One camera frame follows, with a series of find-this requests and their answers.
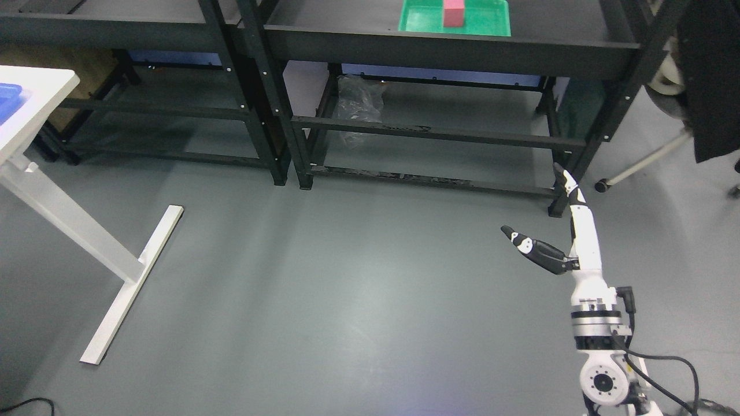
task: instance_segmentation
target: black connector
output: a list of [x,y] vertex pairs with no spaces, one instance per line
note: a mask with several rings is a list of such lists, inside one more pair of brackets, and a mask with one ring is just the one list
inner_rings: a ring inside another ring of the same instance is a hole
[[622,301],[625,302],[625,312],[628,314],[637,312],[637,308],[635,306],[635,295],[632,293],[632,286],[621,286],[616,288],[616,295],[619,298],[622,298]]

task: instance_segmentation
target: pink block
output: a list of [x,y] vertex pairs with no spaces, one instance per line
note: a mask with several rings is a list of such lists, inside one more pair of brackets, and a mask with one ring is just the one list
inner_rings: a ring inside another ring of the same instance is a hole
[[444,0],[444,27],[461,27],[465,23],[465,0]]

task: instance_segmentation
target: white table foot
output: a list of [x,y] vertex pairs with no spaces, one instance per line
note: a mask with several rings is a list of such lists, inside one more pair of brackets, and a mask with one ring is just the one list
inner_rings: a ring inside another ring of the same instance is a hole
[[167,242],[169,235],[175,228],[178,220],[182,216],[183,207],[176,205],[170,205],[167,211],[159,221],[159,225],[152,233],[152,237],[149,239],[147,246],[144,247],[144,251],[139,256],[139,261],[144,264],[144,270],[138,279],[131,283],[124,283],[121,287],[121,291],[116,295],[113,304],[108,309],[108,313],[105,314],[105,318],[101,322],[98,330],[95,331],[90,344],[85,349],[84,354],[80,358],[83,363],[99,364],[105,356],[105,352],[108,350],[115,333],[121,326],[126,314],[129,311],[139,289],[144,285],[144,281],[149,275],[149,271],[152,270],[154,263],[159,257],[159,253],[162,251],[164,244]]

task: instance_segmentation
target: black cable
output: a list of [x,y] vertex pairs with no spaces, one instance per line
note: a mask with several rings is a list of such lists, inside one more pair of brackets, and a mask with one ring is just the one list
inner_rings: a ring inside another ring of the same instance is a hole
[[653,387],[655,387],[658,391],[666,395],[671,400],[675,401],[681,407],[688,410],[689,413],[691,413],[692,416],[697,416],[697,411],[699,409],[699,376],[696,374],[696,369],[694,368],[693,364],[689,362],[689,360],[678,357],[675,355],[647,355],[647,354],[640,354],[639,352],[634,352],[631,349],[629,349],[626,345],[623,344],[623,342],[620,341],[619,337],[616,336],[616,332],[612,335],[612,339],[614,340],[614,343],[617,345],[619,349],[626,352],[629,355],[634,355],[638,358],[644,358],[646,360],[674,360],[674,361],[681,361],[682,363],[686,364],[689,369],[691,370],[691,376],[693,377],[693,383],[694,383],[694,407],[688,405],[688,403],[684,402],[683,400],[679,399],[677,396],[675,396],[673,393],[669,392],[665,389],[665,387],[661,386],[660,384],[656,383],[652,378],[648,377],[642,370],[636,366],[632,360],[626,355],[625,361],[627,364],[632,367],[633,370],[635,370],[635,373],[637,373],[640,377],[642,377],[645,381],[650,383]]
[[630,331],[632,331],[632,335],[625,338],[625,346],[629,348],[630,344],[632,344],[632,337],[635,336],[635,314],[633,312],[627,313],[627,315],[630,317]]
[[23,403],[18,403],[18,404],[14,404],[12,406],[4,407],[3,409],[0,409],[0,413],[8,413],[11,410],[15,410],[18,407],[27,405],[28,403],[32,403],[32,402],[35,402],[35,401],[42,401],[42,402],[47,403],[49,405],[49,407],[51,407],[51,416],[54,416],[54,402],[52,402],[51,400],[49,400],[47,398],[44,398],[44,397],[34,397],[33,399],[28,399],[28,400],[26,400]]

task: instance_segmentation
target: chair leg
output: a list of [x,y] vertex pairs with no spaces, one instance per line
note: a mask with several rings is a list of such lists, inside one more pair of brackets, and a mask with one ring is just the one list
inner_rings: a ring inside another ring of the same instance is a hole
[[668,153],[674,151],[677,147],[680,147],[682,144],[686,143],[687,141],[691,140],[693,137],[693,134],[691,130],[683,129],[681,130],[681,134],[678,135],[675,139],[672,141],[666,143],[663,145],[660,149],[652,152],[651,154],[645,156],[642,160],[635,163],[634,165],[628,167],[624,172],[618,174],[617,176],[614,176],[611,179],[604,178],[601,181],[597,182],[594,186],[596,188],[596,191],[598,192],[606,192],[611,188],[613,185],[618,184],[619,182],[625,180],[635,172],[638,172],[645,168],[647,165],[653,163],[654,161],[662,158],[663,156],[667,155]]

